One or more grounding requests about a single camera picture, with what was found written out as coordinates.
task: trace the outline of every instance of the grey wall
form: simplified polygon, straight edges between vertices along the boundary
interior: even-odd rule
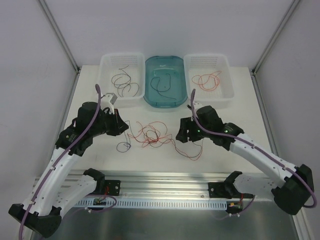
[[[30,193],[55,141],[75,71],[36,0],[0,3],[0,239]]]
[[[253,68],[292,0],[47,0],[75,60],[223,53]]]
[[[313,170],[320,198],[320,1],[303,0],[257,75],[280,155]],[[320,207],[307,209],[315,239]]]

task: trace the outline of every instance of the white table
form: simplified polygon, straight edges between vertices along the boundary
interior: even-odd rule
[[[84,65],[77,82],[71,107],[65,127],[77,116],[78,108],[92,99],[97,82],[99,66]],[[255,90],[246,67],[231,67],[234,80],[235,97],[232,103],[217,112],[224,122],[232,122],[244,129],[257,143],[270,149],[261,112],[258,106]],[[137,134],[139,126],[154,121],[162,121],[168,127],[168,132],[175,138],[179,131],[180,118],[191,116],[186,107],[189,99],[180,107],[159,110],[149,106],[143,99],[139,106],[119,108],[121,118],[131,123],[132,131]],[[165,144],[159,148],[141,147],[141,143],[131,140],[131,149],[125,153],[116,150],[119,142],[125,136],[117,137],[101,135],[93,139],[93,145],[84,153],[81,160],[74,166],[74,170],[94,168],[101,171],[134,171],[134,172],[169,172],[169,173],[231,173],[235,170],[245,173],[260,173],[259,169],[238,155],[214,145],[209,139],[203,142],[203,153],[197,161],[192,161],[178,154],[172,144]],[[196,155],[199,149],[191,142],[176,141],[177,147],[190,155]]]

